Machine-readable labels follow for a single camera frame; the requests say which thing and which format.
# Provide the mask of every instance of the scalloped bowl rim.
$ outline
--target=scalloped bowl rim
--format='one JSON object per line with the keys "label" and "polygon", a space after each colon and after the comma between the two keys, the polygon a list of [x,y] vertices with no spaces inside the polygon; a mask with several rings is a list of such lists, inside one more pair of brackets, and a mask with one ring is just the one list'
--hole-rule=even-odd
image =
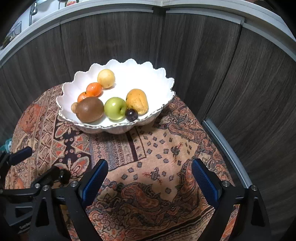
{"label": "scalloped bowl rim", "polygon": [[[101,65],[101,66],[105,66],[105,65],[107,65],[110,61],[117,61],[116,59],[111,59],[111,60],[109,60],[106,64],[104,64],[104,65]],[[166,71],[165,71],[165,68],[158,68],[158,69],[163,69],[164,70],[164,77],[166,77]],[[65,92],[64,92],[64,84],[67,84],[67,83],[73,83],[74,81],[75,81],[75,76],[76,76],[76,74],[77,73],[79,73],[79,72],[82,72],[82,73],[87,73],[88,71],[77,71],[75,74],[74,74],[74,79],[73,79],[73,81],[71,81],[71,82],[65,82],[65,83],[63,83],[63,85],[62,85],[62,92],[63,92],[63,94],[61,95],[61,96],[64,96],[64,94],[65,94]],[[74,121],[74,120],[71,120],[71,119],[69,119],[69,118],[67,118],[67,117],[65,117],[62,113],[61,113],[61,111],[63,110],[63,107],[59,104],[59,102],[58,102],[58,97],[61,97],[61,96],[57,96],[56,97],[56,103],[57,103],[57,105],[59,106],[59,110],[58,110],[58,115],[60,116],[60,117],[62,117],[63,119],[65,119],[66,121],[68,121],[68,122],[71,122],[71,123],[73,123],[75,126],[80,126],[80,127],[84,127],[84,128],[88,128],[88,129],[102,129],[102,130],[108,130],[108,129],[111,129],[111,128],[114,128],[114,127],[118,127],[118,126],[131,126],[131,125],[135,125],[135,124],[137,124],[138,122],[142,122],[142,121],[144,121],[144,120],[146,120],[146,119],[148,119],[148,118],[150,118],[150,117],[152,117],[153,115],[155,115],[155,114],[157,114],[158,112],[160,113],[162,110],[163,110],[163,108],[175,97],[175,95],[176,95],[176,92],[175,91],[172,91],[172,88],[173,88],[173,86],[174,86],[174,84],[175,84],[175,79],[174,78],[172,78],[173,79],[173,84],[172,84],[172,86],[170,87],[170,90],[171,90],[171,92],[173,93],[173,95],[172,95],[172,98],[167,102],[167,103],[165,103],[165,104],[163,104],[162,105],[162,107],[161,108],[159,108],[159,109],[157,109],[157,110],[155,110],[155,111],[153,111],[150,115],[148,115],[148,116],[146,116],[144,119],[136,119],[135,121],[133,121],[133,122],[130,122],[130,123],[116,123],[116,124],[114,124],[114,125],[111,125],[111,126],[106,126],[106,127],[104,127],[104,126],[100,126],[100,125],[98,125],[98,126],[91,126],[91,125],[89,125],[89,124],[87,124],[87,123],[78,123],[78,122],[76,122],[76,121]]]}

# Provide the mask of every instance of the green apple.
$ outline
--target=green apple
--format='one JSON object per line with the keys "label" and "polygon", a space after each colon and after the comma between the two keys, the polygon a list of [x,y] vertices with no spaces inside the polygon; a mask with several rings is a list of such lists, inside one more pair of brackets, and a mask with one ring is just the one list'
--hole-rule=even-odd
{"label": "green apple", "polygon": [[119,97],[110,98],[104,105],[104,112],[111,120],[120,120],[123,118],[126,109],[126,102]]}

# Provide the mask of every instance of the orange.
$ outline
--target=orange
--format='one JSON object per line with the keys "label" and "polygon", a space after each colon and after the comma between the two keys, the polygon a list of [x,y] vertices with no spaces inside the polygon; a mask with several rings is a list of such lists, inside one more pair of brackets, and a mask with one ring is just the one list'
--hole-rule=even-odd
{"label": "orange", "polygon": [[84,100],[85,98],[87,98],[87,97],[91,97],[91,96],[93,96],[91,93],[87,93],[86,91],[85,91],[85,92],[82,92],[82,93],[78,96],[77,102],[79,103],[80,101]]}
{"label": "orange", "polygon": [[93,96],[99,96],[101,94],[102,91],[102,86],[101,84],[95,82],[95,83],[90,83],[87,88],[86,88],[86,92],[93,95]]}

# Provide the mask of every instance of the table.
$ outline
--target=table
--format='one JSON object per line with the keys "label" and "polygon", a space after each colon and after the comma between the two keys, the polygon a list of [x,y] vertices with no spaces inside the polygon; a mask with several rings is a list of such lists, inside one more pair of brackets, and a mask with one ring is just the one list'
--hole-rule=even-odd
{"label": "table", "polygon": [[[232,179],[215,145],[188,107],[175,97],[146,126],[121,135],[86,134],[58,116],[61,85],[44,92],[21,116],[12,152],[26,146],[33,155],[11,167],[6,188],[28,188],[52,165],[79,179],[100,158],[108,175],[86,212],[103,240],[197,240],[211,218],[209,206],[191,173],[191,160],[201,158],[222,180]],[[237,207],[221,240],[227,240]],[[64,209],[73,240],[79,240]]]}

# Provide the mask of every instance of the round table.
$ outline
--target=round table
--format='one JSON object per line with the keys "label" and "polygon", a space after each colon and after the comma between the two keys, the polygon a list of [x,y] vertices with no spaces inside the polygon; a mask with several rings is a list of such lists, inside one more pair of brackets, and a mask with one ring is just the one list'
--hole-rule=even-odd
{"label": "round table", "polygon": [[[214,212],[191,173],[201,158],[220,179],[232,179],[215,145],[188,107],[175,97],[154,123],[121,135],[87,134],[58,116],[55,86],[21,116],[12,152],[31,146],[33,155],[11,167],[6,188],[28,188],[52,165],[79,179],[103,158],[108,175],[86,212],[103,240],[197,240]],[[64,210],[73,240],[77,234]],[[221,240],[227,240],[237,207]]]}

